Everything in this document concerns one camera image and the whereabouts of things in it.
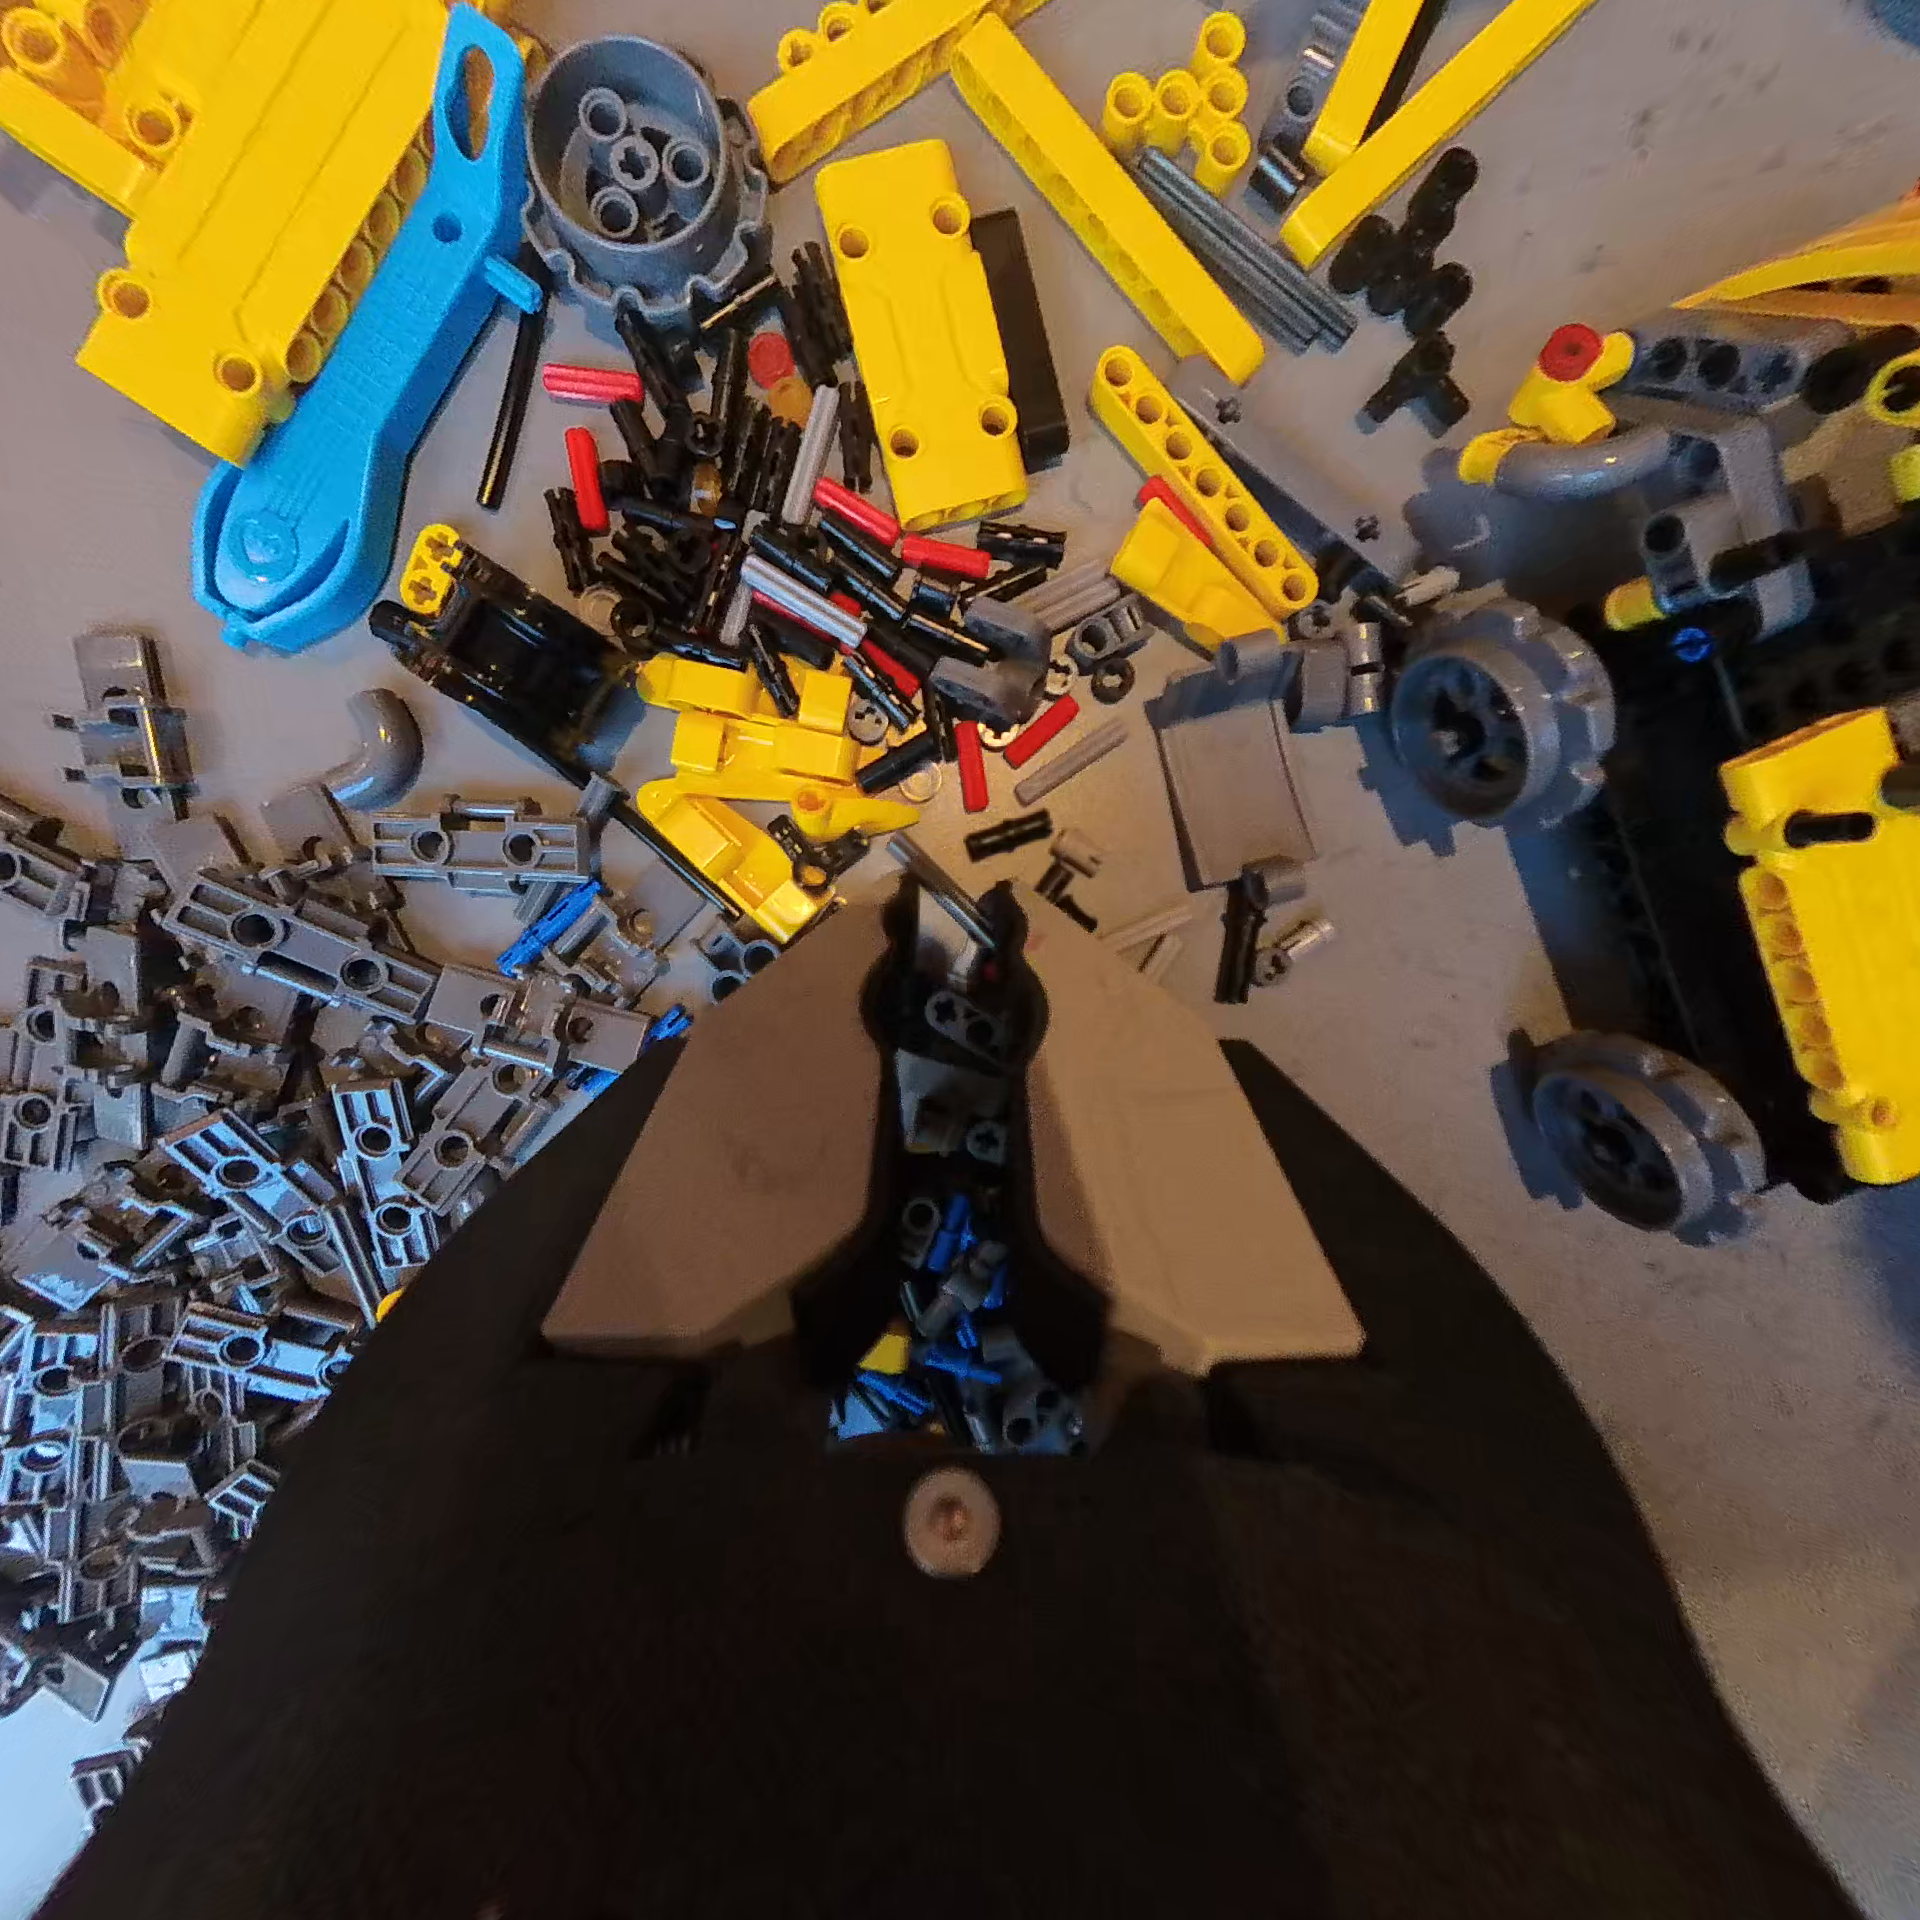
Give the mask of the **blue brick separator tool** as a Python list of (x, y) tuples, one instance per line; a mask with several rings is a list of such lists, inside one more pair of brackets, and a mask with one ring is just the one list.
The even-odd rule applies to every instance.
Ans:
[(496, 304), (539, 312), (518, 268), (523, 98), (516, 36), (453, 6), (418, 203), (293, 416), (198, 498), (191, 596), (233, 649), (293, 658), (368, 614), (394, 564), (418, 440)]

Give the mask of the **yellow holed beam brick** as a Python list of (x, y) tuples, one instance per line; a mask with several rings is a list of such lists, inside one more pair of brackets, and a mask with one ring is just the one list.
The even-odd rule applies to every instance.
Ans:
[(1109, 348), (1096, 357), (1092, 416), (1126, 451), (1145, 484), (1170, 489), (1205, 535), (1210, 558), (1226, 570), (1260, 611), (1293, 621), (1318, 600), (1315, 564), (1281, 533), (1137, 351)]

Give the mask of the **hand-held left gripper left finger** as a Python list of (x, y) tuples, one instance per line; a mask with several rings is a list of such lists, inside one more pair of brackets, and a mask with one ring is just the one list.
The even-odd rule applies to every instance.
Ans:
[(794, 1334), (797, 1284), (869, 1216), (881, 1045), (861, 1000), (889, 957), (881, 906), (846, 906), (694, 1024), (549, 1308), (553, 1348), (691, 1362)]

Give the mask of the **pile of loose brick parts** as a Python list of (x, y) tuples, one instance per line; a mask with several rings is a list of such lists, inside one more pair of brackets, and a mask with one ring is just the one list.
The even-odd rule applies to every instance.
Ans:
[[(1025, 475), (1053, 403), (1019, 228), (973, 222)], [(1285, 641), (1162, 484), (1117, 558), (995, 509), (896, 515), (824, 250), (691, 333), (612, 336), (518, 244), (539, 312), (496, 304), (409, 466), (458, 528), (634, 658), (637, 725), (567, 808), (260, 810), (259, 859), (195, 813), (158, 636), (74, 636), (67, 780), (117, 854), (2, 798), (2, 898), (58, 946), (2, 1010), (2, 1714), (162, 1712), (293, 1439), (443, 1237), (560, 1119), (686, 1030), (640, 1000), (676, 920), (606, 890), (623, 830), (716, 915), (726, 996), (846, 906), (955, 764), (1039, 747), (1187, 623)]]

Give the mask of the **black seat brick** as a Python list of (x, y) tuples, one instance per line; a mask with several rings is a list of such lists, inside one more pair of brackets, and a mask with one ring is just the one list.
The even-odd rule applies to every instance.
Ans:
[(634, 658), (443, 522), (418, 533), (367, 623), (421, 686), (578, 792), (637, 725)]

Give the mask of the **grey curved panel brick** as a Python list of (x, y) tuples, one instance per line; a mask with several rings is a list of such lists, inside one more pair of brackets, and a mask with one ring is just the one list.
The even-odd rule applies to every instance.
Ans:
[(1236, 680), (1194, 671), (1144, 707), (1187, 892), (1223, 890), (1266, 862), (1310, 868), (1318, 857), (1289, 757), (1293, 680), (1289, 660)]

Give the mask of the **long yellow beam brick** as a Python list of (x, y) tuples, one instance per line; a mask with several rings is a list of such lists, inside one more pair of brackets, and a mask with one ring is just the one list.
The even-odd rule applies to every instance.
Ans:
[(1256, 328), (1066, 104), (1016, 31), (1003, 18), (983, 18), (959, 36), (948, 73), (967, 109), (1174, 361), (1197, 357), (1232, 385), (1244, 385), (1262, 364)]

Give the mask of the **grey round wheel hub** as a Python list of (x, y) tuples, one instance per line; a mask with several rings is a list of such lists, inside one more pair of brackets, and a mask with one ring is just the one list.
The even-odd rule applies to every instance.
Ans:
[(523, 110), (523, 237), (553, 290), (612, 336), (691, 333), (767, 266), (772, 176), (746, 116), (644, 36), (558, 52)]

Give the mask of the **large yellow panel brick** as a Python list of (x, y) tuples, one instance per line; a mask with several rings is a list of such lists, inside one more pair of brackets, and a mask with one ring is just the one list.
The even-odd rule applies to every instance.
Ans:
[(223, 463), (425, 190), (449, 4), (2, 4), (2, 135), (126, 222), (79, 367)]

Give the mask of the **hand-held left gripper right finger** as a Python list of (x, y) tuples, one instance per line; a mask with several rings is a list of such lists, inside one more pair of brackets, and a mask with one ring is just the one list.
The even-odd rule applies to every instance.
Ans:
[(1041, 1240), (1172, 1373), (1342, 1362), (1360, 1322), (1207, 1024), (1025, 882)]

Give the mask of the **grey elbow pipe brick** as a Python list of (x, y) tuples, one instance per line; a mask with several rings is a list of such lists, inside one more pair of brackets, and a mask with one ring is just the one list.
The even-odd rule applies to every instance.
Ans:
[(411, 707), (391, 688), (367, 688), (350, 699), (356, 747), (323, 771), (325, 798), (347, 813), (383, 813), (403, 805), (421, 780), (425, 742)]

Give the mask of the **yellow flat panel brick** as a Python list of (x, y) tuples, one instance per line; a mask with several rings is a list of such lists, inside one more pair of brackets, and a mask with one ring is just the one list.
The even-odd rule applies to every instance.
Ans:
[(831, 160), (814, 196), (901, 528), (1025, 502), (1019, 407), (949, 146)]

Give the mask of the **yellow grey brick vehicle model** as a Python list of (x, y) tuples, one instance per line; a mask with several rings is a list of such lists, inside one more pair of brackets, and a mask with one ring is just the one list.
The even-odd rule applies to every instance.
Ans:
[(1691, 1243), (1918, 1182), (1918, 190), (1556, 328), (1457, 477), (1640, 508), (1595, 603), (1426, 616), (1386, 707), (1438, 810), (1605, 882), (1626, 1030), (1517, 1069), (1563, 1182)]

